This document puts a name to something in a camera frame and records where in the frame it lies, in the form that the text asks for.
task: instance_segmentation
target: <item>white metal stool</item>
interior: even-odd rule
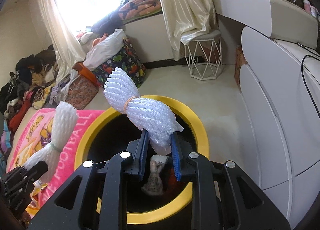
[[[199,80],[210,80],[216,79],[222,72],[222,50],[221,50],[221,32],[218,30],[213,30],[209,34],[201,35],[195,37],[192,41],[196,42],[196,48],[192,55],[189,45],[184,45],[184,56],[187,60],[187,64],[190,71],[190,77],[199,79]],[[204,51],[201,42],[211,41],[210,54],[207,54]],[[200,45],[202,52],[204,54],[204,62],[198,63],[199,56],[196,56],[196,51]],[[214,55],[215,63],[212,63],[211,55]]]

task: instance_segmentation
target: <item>pillow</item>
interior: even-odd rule
[[[86,56],[83,64],[93,71],[96,67],[116,55],[123,46],[123,38],[127,38],[124,31],[116,29],[114,33],[109,35],[106,39],[94,46]]]

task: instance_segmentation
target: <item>baseboard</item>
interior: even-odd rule
[[[203,59],[202,56],[199,56],[198,62],[199,63],[204,62],[204,59]],[[146,62],[146,63],[143,63],[143,64],[147,69],[153,69],[153,68],[159,68],[159,67],[170,67],[170,66],[186,65],[187,61],[183,57],[183,58],[179,59],[178,61],[175,61],[173,58],[171,58],[171,59],[164,59],[164,60]]]

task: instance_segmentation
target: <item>pink blanket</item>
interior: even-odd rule
[[[101,110],[77,110],[79,119],[76,127],[60,155],[54,177],[46,188],[32,197],[27,212],[33,217],[62,183],[73,173],[76,150],[79,142],[90,124],[100,115]],[[51,141],[51,131],[55,109],[40,109],[31,118],[24,129],[14,150],[9,171],[22,165],[35,152]]]

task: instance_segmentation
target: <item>white cabinet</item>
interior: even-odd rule
[[[261,188],[267,189],[291,178],[287,145],[279,120],[249,65],[241,67],[240,84],[256,138]]]
[[[280,120],[296,176],[320,160],[320,119],[302,80],[300,57],[249,27],[243,29],[242,48]],[[320,62],[313,64],[320,70]],[[308,69],[305,77],[320,106],[319,83]]]
[[[266,189],[264,193],[289,220],[292,206],[292,180]]]
[[[320,192],[320,162],[293,178],[292,209],[289,223],[292,229],[301,221]]]
[[[239,125],[239,141],[244,159],[244,171],[261,188],[261,168],[258,158],[256,138],[248,107],[243,95],[237,95],[237,123]]]

